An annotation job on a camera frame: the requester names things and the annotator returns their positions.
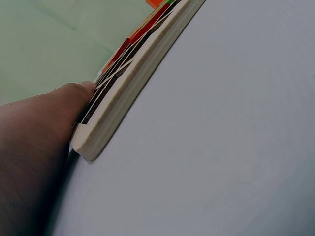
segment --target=red tab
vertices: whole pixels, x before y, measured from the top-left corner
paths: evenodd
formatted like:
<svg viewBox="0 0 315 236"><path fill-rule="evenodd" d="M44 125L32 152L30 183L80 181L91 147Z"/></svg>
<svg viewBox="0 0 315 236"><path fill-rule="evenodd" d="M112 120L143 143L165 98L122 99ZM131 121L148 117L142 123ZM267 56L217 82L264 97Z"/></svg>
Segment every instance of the red tab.
<svg viewBox="0 0 315 236"><path fill-rule="evenodd" d="M130 45L130 38L127 38L122 44L122 46L120 47L120 49L114 55L112 61L116 61L129 45Z"/></svg>
<svg viewBox="0 0 315 236"><path fill-rule="evenodd" d="M169 8L170 4L165 4L153 17L151 20L147 22L147 24L142 27L142 29L136 32L134 35L131 36L131 43L135 43L139 38L141 38L154 24L155 22L161 17L161 15Z"/></svg>
<svg viewBox="0 0 315 236"><path fill-rule="evenodd" d="M149 16L147 16L146 19L139 25L139 27L134 32L132 32L130 38L132 38L132 36L135 35L152 18L154 12L155 11L153 11Z"/></svg>

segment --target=white surface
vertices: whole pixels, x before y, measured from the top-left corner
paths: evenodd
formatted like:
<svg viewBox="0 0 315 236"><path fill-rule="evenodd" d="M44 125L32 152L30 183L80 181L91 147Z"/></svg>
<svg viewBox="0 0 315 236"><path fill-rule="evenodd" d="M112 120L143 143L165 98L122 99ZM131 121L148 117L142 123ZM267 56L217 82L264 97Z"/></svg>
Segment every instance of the white surface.
<svg viewBox="0 0 315 236"><path fill-rule="evenodd" d="M315 1L207 0L55 236L315 234Z"/></svg>

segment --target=orange tab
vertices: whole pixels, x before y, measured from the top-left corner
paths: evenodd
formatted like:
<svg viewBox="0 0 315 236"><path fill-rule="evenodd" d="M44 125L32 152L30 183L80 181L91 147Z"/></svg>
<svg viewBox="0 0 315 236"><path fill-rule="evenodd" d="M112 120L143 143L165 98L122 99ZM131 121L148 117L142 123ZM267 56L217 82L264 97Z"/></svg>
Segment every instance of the orange tab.
<svg viewBox="0 0 315 236"><path fill-rule="evenodd" d="M163 0L146 0L146 3L149 4L153 9L157 9L158 6L163 2Z"/></svg>

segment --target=hand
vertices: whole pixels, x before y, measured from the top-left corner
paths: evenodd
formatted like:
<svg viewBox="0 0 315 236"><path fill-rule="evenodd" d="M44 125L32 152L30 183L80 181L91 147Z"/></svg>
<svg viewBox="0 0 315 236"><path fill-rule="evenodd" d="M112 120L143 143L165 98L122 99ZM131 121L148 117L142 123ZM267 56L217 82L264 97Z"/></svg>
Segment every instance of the hand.
<svg viewBox="0 0 315 236"><path fill-rule="evenodd" d="M34 235L95 84L67 84L0 107L0 235Z"/></svg>

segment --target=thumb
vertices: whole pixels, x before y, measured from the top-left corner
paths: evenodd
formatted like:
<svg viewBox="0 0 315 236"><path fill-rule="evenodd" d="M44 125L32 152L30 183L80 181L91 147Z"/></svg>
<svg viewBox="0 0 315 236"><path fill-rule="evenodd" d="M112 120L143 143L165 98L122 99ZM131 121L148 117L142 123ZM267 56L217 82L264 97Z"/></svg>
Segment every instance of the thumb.
<svg viewBox="0 0 315 236"><path fill-rule="evenodd" d="M60 111L71 124L74 124L91 100L95 92L95 84L85 81L80 84L69 83L51 93L48 96L62 109Z"/></svg>

